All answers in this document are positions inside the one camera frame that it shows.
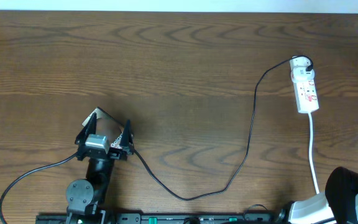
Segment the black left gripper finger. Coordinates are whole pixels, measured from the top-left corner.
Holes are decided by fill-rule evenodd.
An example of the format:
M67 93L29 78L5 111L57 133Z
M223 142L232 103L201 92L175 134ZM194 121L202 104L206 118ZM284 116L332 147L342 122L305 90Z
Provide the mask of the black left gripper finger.
M83 129L77 135L77 137L75 139L75 144L76 145L85 144L88 136L90 134L95 134L96 133L96 123L97 123L97 114L92 113L91 116L89 117L88 122L85 124Z
M133 155L134 153L131 121L129 119L126 121L126 124L124 126L124 130L121 135L121 141L119 143L119 148L126 154Z

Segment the Samsung Galaxy smartphone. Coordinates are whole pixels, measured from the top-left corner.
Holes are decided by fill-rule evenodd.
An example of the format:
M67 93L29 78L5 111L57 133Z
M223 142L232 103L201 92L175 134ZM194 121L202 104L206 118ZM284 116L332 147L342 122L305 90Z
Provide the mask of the Samsung Galaxy smartphone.
M82 122L83 127L88 123L93 113L96 114L96 134L106 136L111 147L121 149L120 143L124 125L100 107L96 107Z

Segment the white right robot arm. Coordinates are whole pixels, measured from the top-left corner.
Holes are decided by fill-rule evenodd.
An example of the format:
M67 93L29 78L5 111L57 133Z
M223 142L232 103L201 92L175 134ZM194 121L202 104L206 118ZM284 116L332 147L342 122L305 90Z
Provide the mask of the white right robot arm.
M358 224L358 173L337 167L323 192L289 204L283 222Z

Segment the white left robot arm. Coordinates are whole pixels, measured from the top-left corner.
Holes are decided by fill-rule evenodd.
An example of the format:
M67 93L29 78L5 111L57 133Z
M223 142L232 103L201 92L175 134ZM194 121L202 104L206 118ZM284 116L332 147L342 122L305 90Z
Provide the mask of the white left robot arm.
M96 133L97 113L92 113L88 122L77 135L75 157L82 161L88 158L88 169L84 179L74 180L66 190L68 202L66 224L114 223L116 217L101 206L109 186L114 161L133 154L134 143L131 122L127 121L120 135L119 147L112 147L107 136Z

